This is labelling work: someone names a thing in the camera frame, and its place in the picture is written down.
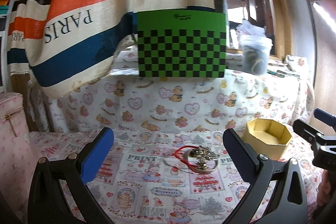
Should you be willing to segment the person's right hand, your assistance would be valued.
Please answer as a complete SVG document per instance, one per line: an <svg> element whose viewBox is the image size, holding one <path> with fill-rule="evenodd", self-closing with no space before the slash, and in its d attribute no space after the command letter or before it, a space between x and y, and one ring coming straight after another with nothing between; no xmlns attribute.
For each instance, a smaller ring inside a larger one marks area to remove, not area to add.
<svg viewBox="0 0 336 224"><path fill-rule="evenodd" d="M322 180L318 186L317 204L322 206L330 201L331 185L329 182L329 173L324 170L322 173Z"/></svg>

